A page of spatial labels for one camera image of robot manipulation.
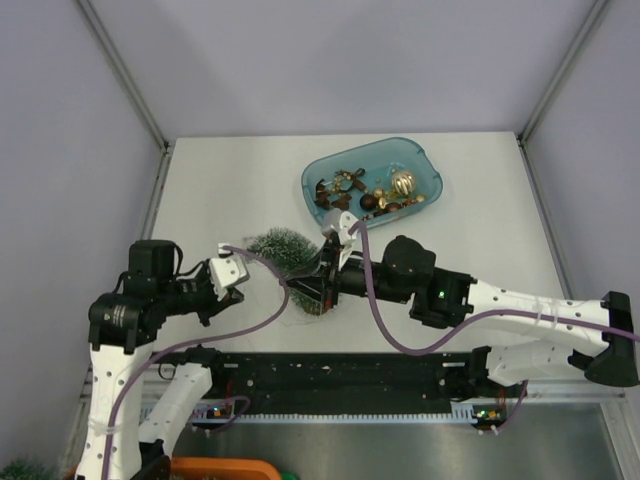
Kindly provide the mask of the small green christmas tree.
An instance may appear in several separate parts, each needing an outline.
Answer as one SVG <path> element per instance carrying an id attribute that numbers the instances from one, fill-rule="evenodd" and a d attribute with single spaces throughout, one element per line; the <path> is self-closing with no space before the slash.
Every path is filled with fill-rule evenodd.
<path id="1" fill-rule="evenodd" d="M 275 227 L 267 232 L 245 237 L 242 246 L 245 250 L 266 259 L 284 276 L 289 277 L 295 271 L 308 267 L 321 247 L 304 235 L 284 227 Z M 322 317 L 319 301 L 289 287 L 290 303 L 303 314 Z"/>

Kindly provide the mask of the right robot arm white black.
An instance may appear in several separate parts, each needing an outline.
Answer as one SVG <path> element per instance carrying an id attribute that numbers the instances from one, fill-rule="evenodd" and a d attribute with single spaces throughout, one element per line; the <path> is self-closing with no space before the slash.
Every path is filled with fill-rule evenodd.
<path id="1" fill-rule="evenodd" d="M 469 388 L 487 396 L 502 386 L 581 373 L 592 383 L 632 388 L 639 384 L 630 300 L 611 291 L 599 300 L 562 300 L 499 288 L 469 274 L 438 268 L 436 255 L 398 236 L 381 261 L 353 254 L 336 238 L 287 277 L 298 293 L 333 309 L 341 295 L 367 298 L 383 338 L 411 356 L 431 354 L 457 334 L 478 325 L 526 337 L 523 344 L 476 347 L 467 370 Z M 443 330 L 429 347 L 403 345 L 384 324 L 381 301 L 407 304 L 410 318 Z"/>

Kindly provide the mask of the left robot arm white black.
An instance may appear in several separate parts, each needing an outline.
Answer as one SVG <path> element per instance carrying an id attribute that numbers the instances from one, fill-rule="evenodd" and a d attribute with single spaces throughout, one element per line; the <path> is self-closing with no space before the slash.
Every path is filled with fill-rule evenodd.
<path id="1" fill-rule="evenodd" d="M 142 376 L 159 330 L 171 316 L 194 313 L 207 326 L 242 302 L 237 285 L 249 278 L 244 259 L 225 249 L 180 270 L 183 254 L 169 240 L 139 240 L 113 291 L 89 308 L 92 393 L 78 479 L 166 479 L 181 430 L 200 398 L 226 387 L 225 370 L 191 349 L 151 413 L 140 416 Z"/>

